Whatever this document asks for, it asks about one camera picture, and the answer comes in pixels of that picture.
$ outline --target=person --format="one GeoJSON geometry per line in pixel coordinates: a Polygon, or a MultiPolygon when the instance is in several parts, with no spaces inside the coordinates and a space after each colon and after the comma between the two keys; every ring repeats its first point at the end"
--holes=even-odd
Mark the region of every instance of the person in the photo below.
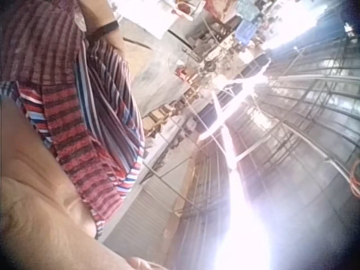
{"type": "Polygon", "coordinates": [[[119,25],[106,0],[1,12],[1,251],[18,269],[151,269],[98,241],[142,161],[119,25]],[[79,30],[80,8],[87,32],[79,30]]]}

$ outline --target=wire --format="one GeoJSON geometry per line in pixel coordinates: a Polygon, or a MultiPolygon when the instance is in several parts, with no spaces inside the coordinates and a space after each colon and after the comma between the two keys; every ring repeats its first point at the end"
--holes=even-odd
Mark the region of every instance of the wire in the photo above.
{"type": "Polygon", "coordinates": [[[352,169],[350,172],[350,187],[351,187],[351,191],[354,194],[354,196],[360,199],[360,194],[354,188],[354,187],[360,187],[360,180],[356,176],[356,170],[357,170],[357,167],[359,167],[359,165],[360,165],[360,159],[356,160],[352,166],[352,169]]]}

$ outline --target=blue cloth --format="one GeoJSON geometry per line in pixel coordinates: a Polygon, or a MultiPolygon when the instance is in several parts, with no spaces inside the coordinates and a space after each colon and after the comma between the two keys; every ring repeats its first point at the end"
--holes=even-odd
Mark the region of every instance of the blue cloth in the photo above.
{"type": "Polygon", "coordinates": [[[255,35],[257,26],[251,21],[243,20],[235,31],[235,37],[244,45],[248,45],[250,40],[255,35]]]}

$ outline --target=corrugated metal wall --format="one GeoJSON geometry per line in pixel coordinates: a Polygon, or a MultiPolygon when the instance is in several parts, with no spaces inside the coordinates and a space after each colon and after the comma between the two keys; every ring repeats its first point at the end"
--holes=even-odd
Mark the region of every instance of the corrugated metal wall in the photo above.
{"type": "MultiPolygon", "coordinates": [[[[194,144],[188,138],[184,139],[175,150],[169,152],[165,165],[157,173],[166,173],[191,156],[193,149],[194,144]]],[[[183,163],[163,179],[181,192],[188,165],[189,161],[183,163]]],[[[164,241],[171,240],[168,239],[166,227],[170,218],[177,218],[173,210],[178,196],[155,176],[150,177],[142,188],[104,244],[125,258],[140,257],[163,264],[167,250],[161,248],[164,241]]]]}
{"type": "MultiPolygon", "coordinates": [[[[266,138],[240,165],[248,197],[271,242],[270,269],[334,269],[359,237],[360,202],[347,180],[360,156],[360,43],[358,38],[335,38],[297,57],[299,52],[274,60],[268,70],[272,80],[255,89],[255,98],[241,105],[228,126],[238,153],[266,138]]],[[[223,161],[216,144],[210,148],[223,161]]],[[[199,182],[192,188],[196,203],[207,198],[206,182],[217,180],[206,174],[214,157],[201,156],[195,174],[199,182]]],[[[218,169],[226,183],[226,166],[218,169]]],[[[176,269],[213,269],[212,248],[223,234],[209,220],[224,209],[218,204],[208,214],[193,209],[184,215],[175,243],[180,250],[176,269]]]]}

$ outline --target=metal scaffolding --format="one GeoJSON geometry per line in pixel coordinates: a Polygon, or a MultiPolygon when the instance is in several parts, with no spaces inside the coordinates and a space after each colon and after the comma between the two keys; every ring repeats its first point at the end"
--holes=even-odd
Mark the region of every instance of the metal scaffolding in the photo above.
{"type": "MultiPolygon", "coordinates": [[[[349,226],[329,192],[333,183],[347,183],[344,192],[351,194],[350,169],[360,153],[359,51],[357,38],[342,37],[303,48],[298,55],[286,58],[287,62],[274,61],[267,72],[271,77],[267,86],[259,86],[254,99],[248,98],[238,114],[228,120],[240,153],[238,160],[248,199],[255,205],[259,198],[269,200],[266,209],[274,217],[281,212],[280,194],[275,193],[274,185],[280,185],[282,192],[300,201],[299,207],[286,214],[286,219],[274,218],[273,224],[283,227],[279,221],[286,221],[290,226],[288,221],[311,210],[319,198],[324,198],[324,204],[329,205],[339,223],[349,226]],[[269,126],[257,123],[255,114],[262,115],[269,126]],[[334,138],[338,148],[346,146],[346,151],[333,149],[330,138],[334,138]],[[318,168],[312,164],[315,160],[319,160],[318,168]],[[306,194],[293,183],[289,176],[292,169],[313,190],[306,194]],[[315,192],[318,194],[310,198],[309,194],[315,192]]],[[[221,151],[211,151],[214,143],[206,143],[208,155],[195,167],[189,191],[202,211],[196,211],[191,204],[181,211],[176,269],[211,269],[214,253],[209,246],[217,246],[226,230],[229,207],[226,166],[221,164],[221,151]]],[[[353,190],[360,192],[357,186],[353,190]]],[[[305,219],[303,224],[310,233],[319,233],[314,223],[305,219]]],[[[291,260],[295,257],[287,262],[276,258],[277,269],[291,268],[291,260]]]]}

